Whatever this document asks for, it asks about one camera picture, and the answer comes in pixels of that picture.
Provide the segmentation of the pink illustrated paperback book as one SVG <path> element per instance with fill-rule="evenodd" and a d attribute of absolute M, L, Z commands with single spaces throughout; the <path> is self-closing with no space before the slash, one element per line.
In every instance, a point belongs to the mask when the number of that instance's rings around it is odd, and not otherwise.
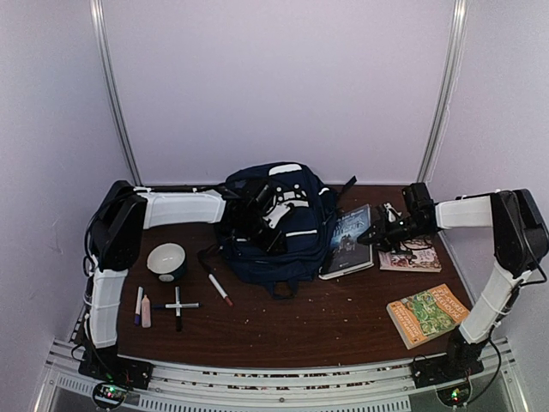
<path fill-rule="evenodd" d="M 438 273 L 442 265 L 429 239 L 401 242 L 396 251 L 378 253 L 379 269 L 389 271 Z"/>

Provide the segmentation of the dark blue-grey paperback book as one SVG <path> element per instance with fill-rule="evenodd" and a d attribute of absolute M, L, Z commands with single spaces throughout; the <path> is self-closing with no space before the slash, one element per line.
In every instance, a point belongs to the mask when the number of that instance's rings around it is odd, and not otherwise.
<path fill-rule="evenodd" d="M 371 207 L 360 206 L 341 215 L 329 244 L 329 254 L 318 277 L 331 280 L 369 269 L 374 265 L 372 246 L 362 245 L 358 237 L 371 225 Z"/>

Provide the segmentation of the navy blue student backpack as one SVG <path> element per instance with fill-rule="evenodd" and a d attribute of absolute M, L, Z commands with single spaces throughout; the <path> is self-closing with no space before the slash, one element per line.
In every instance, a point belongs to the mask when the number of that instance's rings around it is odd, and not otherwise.
<path fill-rule="evenodd" d="M 202 268 L 220 254 L 244 283 L 264 287 L 276 300 L 296 296 L 325 266 L 340 215 L 340 190 L 324 184 L 303 164 L 278 162 L 239 170 L 220 188 L 226 207 L 214 224 L 215 244 L 198 252 Z"/>

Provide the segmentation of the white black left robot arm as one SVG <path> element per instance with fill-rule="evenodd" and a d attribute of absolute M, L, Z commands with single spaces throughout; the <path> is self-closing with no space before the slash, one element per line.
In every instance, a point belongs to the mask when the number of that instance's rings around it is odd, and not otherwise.
<path fill-rule="evenodd" d="M 264 182 L 232 191 L 224 185 L 133 186 L 116 181 L 89 222 L 85 258 L 91 264 L 91 302 L 83 324 L 79 372 L 127 389 L 148 388 L 153 365 L 118 354 L 118 308 L 124 281 L 140 256 L 142 233 L 183 223 L 226 223 L 269 255 L 287 251 Z"/>

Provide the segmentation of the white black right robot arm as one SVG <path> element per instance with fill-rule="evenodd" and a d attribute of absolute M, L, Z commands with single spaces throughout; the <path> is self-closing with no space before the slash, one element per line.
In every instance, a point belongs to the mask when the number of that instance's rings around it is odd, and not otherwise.
<path fill-rule="evenodd" d="M 440 385 L 479 373 L 480 355 L 507 316 L 522 288 L 534 285 L 533 271 L 548 253 L 548 229 L 527 189 L 494 191 L 437 203 L 423 183 L 402 190 L 407 215 L 388 203 L 377 206 L 378 220 L 358 242 L 379 251 L 396 251 L 400 243 L 442 230 L 492 229 L 494 265 L 480 298 L 460 326 L 451 332 L 446 353 L 412 365 L 418 387 Z"/>

